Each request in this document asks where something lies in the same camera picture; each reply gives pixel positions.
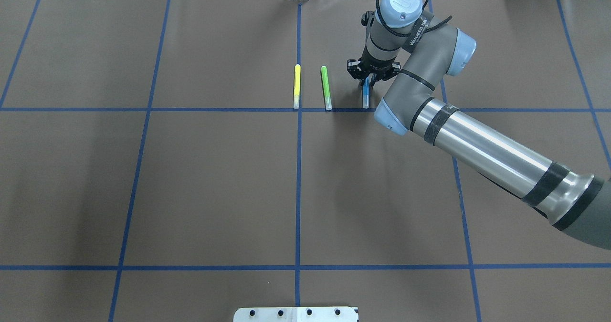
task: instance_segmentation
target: metal arm tube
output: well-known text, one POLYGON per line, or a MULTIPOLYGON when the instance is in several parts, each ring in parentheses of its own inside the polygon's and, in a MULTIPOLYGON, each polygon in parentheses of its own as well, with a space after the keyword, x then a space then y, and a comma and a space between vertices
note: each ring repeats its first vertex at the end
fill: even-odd
MULTIPOLYGON (((438 22, 433 19, 432 25, 438 22)), ((368 48, 372 37, 384 43, 382 31, 373 28, 368 48)), ((388 31, 386 37, 386 44, 396 41, 388 31)), ((474 43, 450 25, 427 33, 378 105, 376 120, 400 135, 413 131, 539 211, 557 229, 611 250, 611 181, 576 174, 432 97, 443 75, 458 74, 469 61, 474 43)), ((379 49, 365 52, 382 57, 373 62, 388 58, 379 49)))

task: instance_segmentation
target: table surface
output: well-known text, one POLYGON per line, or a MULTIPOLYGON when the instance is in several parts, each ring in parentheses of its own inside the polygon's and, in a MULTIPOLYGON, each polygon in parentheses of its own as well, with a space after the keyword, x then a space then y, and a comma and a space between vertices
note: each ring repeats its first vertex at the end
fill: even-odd
MULTIPOLYGON (((611 252, 359 108, 373 2, 0 0, 2 319, 607 321, 611 252)), ((436 97, 610 176, 611 0, 429 8, 478 41, 436 97)))

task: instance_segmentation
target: blue tape line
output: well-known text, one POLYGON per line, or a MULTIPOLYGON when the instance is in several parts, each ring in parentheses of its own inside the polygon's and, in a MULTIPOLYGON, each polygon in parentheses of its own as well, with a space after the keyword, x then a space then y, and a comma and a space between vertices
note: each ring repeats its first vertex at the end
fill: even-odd
POLYGON ((469 265, 302 265, 301 270, 468 270, 469 265))
POLYGON ((590 109, 546 109, 521 107, 466 107, 461 111, 468 113, 589 113, 590 109))
POLYGON ((444 103, 448 103, 448 96, 447 94, 445 94, 445 82, 443 82, 443 79, 441 79, 441 98, 443 99, 444 103))
POLYGON ((0 270, 117 270, 118 266, 95 265, 0 265, 0 270))
POLYGON ((292 108, 258 107, 153 107, 154 112, 292 113, 292 108))
POLYGON ((476 270, 510 270, 536 268, 611 268, 611 263, 500 263, 474 265, 476 270))
POLYGON ((123 266, 123 270, 201 270, 201 271, 234 271, 234 270, 295 270, 293 265, 235 265, 235 266, 123 266))
POLYGON ((15 55, 15 60, 13 61, 11 72, 9 72, 9 77, 6 79, 6 84, 4 85, 4 90, 2 91, 2 97, 0 97, 0 107, 4 105, 6 94, 9 91, 11 80, 13 80, 13 75, 15 74, 15 70, 17 69, 17 63, 19 63, 19 58, 21 57, 23 46, 26 44, 26 39, 28 38, 28 34, 30 33, 30 29, 32 28, 34 17, 36 16, 36 11, 38 11, 39 5, 40 0, 36 0, 36 4, 34 5, 34 9, 32 10, 32 15, 30 16, 30 20, 28 21, 28 26, 26 27, 26 31, 23 33, 23 38, 21 39, 21 43, 19 44, 19 49, 17 49, 17 55, 15 55))
POLYGON ((144 112, 146 107, 2 107, 7 112, 144 112))
POLYGON ((454 166, 454 179, 456 179, 456 188, 458 189, 458 198, 460 201, 460 211, 463 220, 464 243, 467 248, 467 261, 469 262, 469 275, 471 276, 471 290, 473 291, 473 301, 475 304, 475 315, 478 322, 482 322, 482 312, 480 310, 480 298, 477 293, 477 282, 475 280, 475 267, 473 265, 473 255, 471 253, 471 239, 469 238, 469 227, 467 226, 467 213, 464 209, 463 187, 460 182, 460 172, 458 172, 458 162, 455 157, 452 157, 452 165, 454 166))
MULTIPOLYGON (((442 93, 445 87, 442 81, 442 93)), ((226 112, 226 113, 296 113, 293 108, 283 107, 151 107, 153 112, 226 112)), ((327 113, 324 108, 304 107, 304 113, 327 113)), ((0 107, 5 112, 146 112, 146 107, 0 107)), ((334 108, 336 113, 373 113, 375 107, 357 109, 351 107, 334 108)), ((470 113, 589 113, 590 109, 565 108, 521 108, 521 107, 464 107, 470 113)), ((611 109, 594 109, 596 113, 611 113, 611 109)))
POLYGON ((146 144, 148 123, 150 122, 151 107, 153 105, 153 98, 155 96, 155 84, 157 83, 157 73, 159 71, 159 62, 161 61, 161 50, 163 49, 163 40, 166 35, 166 25, 168 23, 168 13, 170 11, 170 2, 166 2, 166 12, 163 17, 163 24, 161 26, 161 35, 159 36, 159 48, 157 49, 157 58, 155 59, 155 69, 153 71, 153 79, 151 81, 151 90, 148 96, 147 115, 144 119, 144 127, 142 128, 142 139, 140 140, 140 149, 138 151, 138 160, 136 162, 136 172, 134 174, 134 182, 131 187, 131 197, 129 198, 129 208, 127 210, 127 218, 125 220, 125 230, 123 233, 123 241, 121 244, 121 252, 118 259, 118 269, 116 270, 115 286, 113 290, 113 300, 111 301, 111 309, 108 314, 108 321, 113 322, 114 312, 116 308, 116 299, 118 297, 118 289, 121 284, 121 275, 123 270, 123 264, 125 261, 125 250, 127 249, 127 239, 129 237, 129 226, 131 226, 131 216, 134 210, 134 202, 136 200, 136 190, 138 188, 138 179, 140 178, 140 166, 142 165, 142 156, 144 154, 144 144, 146 144))
MULTIPOLYGON (((297 63, 301 64, 301 4, 297 5, 297 63)), ((301 305, 301 128, 302 109, 297 110, 297 177, 295 192, 295 306, 301 305)))
MULTIPOLYGON (((242 271, 291 270, 293 265, 126 265, 122 271, 242 271)), ((528 270, 550 268, 611 268, 611 263, 489 263, 449 265, 300 265, 300 270, 528 270)), ((118 270, 118 266, 97 265, 0 265, 0 270, 118 270)))
POLYGON ((369 109, 354 109, 354 108, 337 108, 334 107, 331 110, 326 110, 324 108, 318 108, 318 107, 314 107, 314 108, 304 108, 304 109, 300 109, 303 110, 304 113, 329 113, 329 112, 333 112, 333 113, 374 113, 376 111, 375 107, 371 107, 369 109))
POLYGON ((577 73, 579 75, 579 81, 581 81, 581 85, 583 87, 583 94, 585 94, 585 100, 587 100, 588 106, 590 107, 590 113, 592 113, 592 119, 594 120, 594 125, 596 126, 596 132, 598 133, 598 138, 600 138, 600 144, 602 145, 602 150, 605 153, 605 157, 607 157, 607 165, 609 166, 609 169, 611 169, 611 156, 609 155, 609 149, 607 148, 607 142, 605 142, 605 137, 602 135, 602 129, 600 128, 600 124, 598 123, 598 117, 596 117, 596 112, 594 111, 594 104, 592 103, 592 98, 590 97, 588 87, 585 84, 585 79, 583 78, 583 73, 581 72, 581 66, 579 65, 577 55, 575 55, 575 50, 572 46, 571 35, 569 35, 569 29, 567 27, 567 20, 565 20, 565 13, 562 9, 562 4, 560 3, 560 0, 556 0, 556 3, 558 4, 558 11, 560 12, 560 20, 562 21, 562 27, 565 30, 565 36, 567 38, 569 50, 571 51, 571 56, 575 63, 575 67, 577 68, 577 73))

